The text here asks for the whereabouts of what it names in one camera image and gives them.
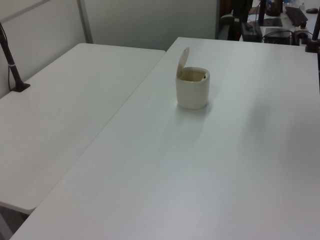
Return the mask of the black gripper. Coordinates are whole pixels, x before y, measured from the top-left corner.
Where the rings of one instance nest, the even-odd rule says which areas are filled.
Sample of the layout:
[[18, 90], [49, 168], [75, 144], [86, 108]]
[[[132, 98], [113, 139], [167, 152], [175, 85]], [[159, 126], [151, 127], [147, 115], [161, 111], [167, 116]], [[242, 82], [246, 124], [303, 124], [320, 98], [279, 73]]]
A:
[[232, 13], [225, 14], [221, 17], [221, 24], [229, 26], [227, 35], [228, 40], [240, 40], [242, 35], [241, 25], [237, 26], [235, 31], [233, 24], [240, 22], [241, 15], [241, 10], [233, 10]]

